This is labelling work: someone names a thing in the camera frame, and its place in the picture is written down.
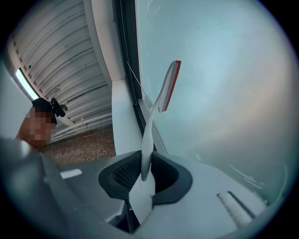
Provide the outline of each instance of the black cap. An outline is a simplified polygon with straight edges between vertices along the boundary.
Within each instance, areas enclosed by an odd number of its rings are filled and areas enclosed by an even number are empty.
[[[51,113],[51,118],[53,119],[52,122],[57,125],[57,121],[56,121],[56,118],[55,118],[55,113],[54,113],[53,107],[52,107],[52,105],[49,101],[45,100],[44,98],[37,98],[37,99],[33,100],[31,103],[35,107],[40,107],[40,109],[43,112],[50,112]]]

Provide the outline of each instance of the brick wall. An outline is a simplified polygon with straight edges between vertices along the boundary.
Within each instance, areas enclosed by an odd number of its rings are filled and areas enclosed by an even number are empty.
[[[54,142],[42,149],[56,164],[86,162],[115,156],[112,125]]]

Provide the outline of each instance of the red edge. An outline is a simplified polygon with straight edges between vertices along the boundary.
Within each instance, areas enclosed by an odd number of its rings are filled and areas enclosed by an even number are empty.
[[[173,84],[172,84],[172,88],[171,88],[170,96],[169,96],[169,98],[168,98],[168,102],[167,102],[167,105],[166,105],[166,108],[165,108],[164,111],[166,111],[167,108],[168,108],[168,105],[169,105],[169,102],[170,102],[170,99],[171,99],[171,96],[172,96],[172,92],[173,92],[174,86],[175,86],[176,81],[177,81],[177,78],[178,78],[178,72],[179,72],[179,68],[181,67],[181,62],[182,62],[182,61],[176,61],[176,62],[178,63],[177,72],[176,72],[176,75],[175,75],[175,77],[174,77],[174,82],[173,82]]]

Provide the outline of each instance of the person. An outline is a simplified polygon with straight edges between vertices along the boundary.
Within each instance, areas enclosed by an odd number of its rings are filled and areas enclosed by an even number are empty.
[[[26,141],[37,151],[41,150],[55,133],[57,125],[55,114],[57,115],[57,112],[49,101],[44,98],[33,100],[17,139]]]

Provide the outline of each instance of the white ceiling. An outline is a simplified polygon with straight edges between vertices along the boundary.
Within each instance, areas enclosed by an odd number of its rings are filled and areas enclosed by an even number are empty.
[[[72,123],[111,112],[110,79],[94,52],[83,0],[36,3],[16,26],[12,41],[33,87],[47,99],[66,103],[65,117]],[[58,122],[57,131],[68,126]]]

